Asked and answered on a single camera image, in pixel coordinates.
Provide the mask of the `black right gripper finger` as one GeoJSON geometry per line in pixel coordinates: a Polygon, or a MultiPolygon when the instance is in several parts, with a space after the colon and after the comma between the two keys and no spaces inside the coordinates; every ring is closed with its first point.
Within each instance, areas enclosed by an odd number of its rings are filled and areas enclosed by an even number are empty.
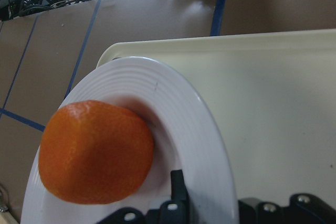
{"type": "Polygon", "coordinates": [[[185,210],[184,213],[186,215],[185,223],[190,222],[190,199],[187,188],[185,186],[183,171],[179,170],[172,170],[170,172],[171,176],[171,199],[172,200],[179,200],[181,201],[184,206],[185,210]]]}

